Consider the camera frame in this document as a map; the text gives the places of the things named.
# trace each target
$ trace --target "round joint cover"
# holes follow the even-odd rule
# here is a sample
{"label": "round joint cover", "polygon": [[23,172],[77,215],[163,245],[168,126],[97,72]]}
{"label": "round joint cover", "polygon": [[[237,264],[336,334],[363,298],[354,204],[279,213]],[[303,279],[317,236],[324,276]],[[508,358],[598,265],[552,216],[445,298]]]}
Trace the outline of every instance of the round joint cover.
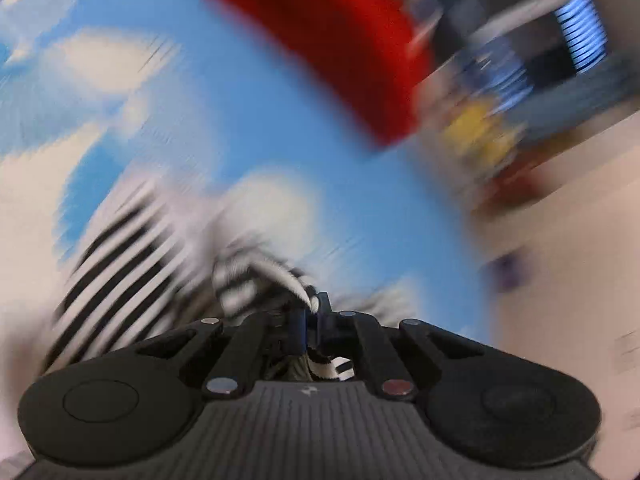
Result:
{"label": "round joint cover", "polygon": [[172,443],[195,403],[164,362],[125,352],[40,378],[22,396],[18,422],[40,456],[69,466],[113,466]]}
{"label": "round joint cover", "polygon": [[460,360],[418,398],[433,431],[454,449],[504,468],[582,458],[600,407],[581,382],[519,359]]}

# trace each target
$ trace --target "silver screw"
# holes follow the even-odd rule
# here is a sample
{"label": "silver screw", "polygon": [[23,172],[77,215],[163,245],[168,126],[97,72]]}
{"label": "silver screw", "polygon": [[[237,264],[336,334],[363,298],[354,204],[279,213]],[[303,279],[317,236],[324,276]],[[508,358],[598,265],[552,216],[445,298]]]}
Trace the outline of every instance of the silver screw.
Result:
{"label": "silver screw", "polygon": [[207,382],[207,390],[212,394],[229,395],[237,389],[238,383],[230,377],[216,377]]}
{"label": "silver screw", "polygon": [[382,391],[387,395],[401,397],[410,394],[414,390],[414,385],[402,379],[389,379],[382,383]]}

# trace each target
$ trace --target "beige floor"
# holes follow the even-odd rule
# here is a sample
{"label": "beige floor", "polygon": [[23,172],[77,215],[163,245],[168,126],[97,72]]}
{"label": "beige floor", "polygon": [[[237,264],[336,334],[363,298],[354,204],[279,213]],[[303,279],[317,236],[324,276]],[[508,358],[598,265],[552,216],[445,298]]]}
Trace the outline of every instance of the beige floor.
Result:
{"label": "beige floor", "polygon": [[553,160],[564,185],[484,225],[489,258],[524,247],[530,281],[498,298],[505,350],[584,381],[604,410],[593,465],[640,472],[640,112]]}

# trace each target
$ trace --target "white logo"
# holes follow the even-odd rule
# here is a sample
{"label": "white logo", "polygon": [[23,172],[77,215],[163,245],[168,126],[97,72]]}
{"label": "white logo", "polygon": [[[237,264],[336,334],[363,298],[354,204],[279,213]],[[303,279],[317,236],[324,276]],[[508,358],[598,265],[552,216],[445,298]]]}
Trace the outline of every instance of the white logo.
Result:
{"label": "white logo", "polygon": [[318,393],[318,389],[315,386],[308,386],[300,391],[304,393],[307,397],[311,397],[311,394]]}

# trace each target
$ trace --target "ribbed gray panel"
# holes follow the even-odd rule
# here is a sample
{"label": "ribbed gray panel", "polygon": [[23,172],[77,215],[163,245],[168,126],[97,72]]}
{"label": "ribbed gray panel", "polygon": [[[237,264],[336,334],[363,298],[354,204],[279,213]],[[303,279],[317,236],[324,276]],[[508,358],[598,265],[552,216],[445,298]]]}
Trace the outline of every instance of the ribbed gray panel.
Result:
{"label": "ribbed gray panel", "polygon": [[506,471],[441,444],[414,407],[362,383],[258,382],[243,399],[209,404],[173,447],[110,470],[35,463],[22,480],[597,480],[581,463]]}

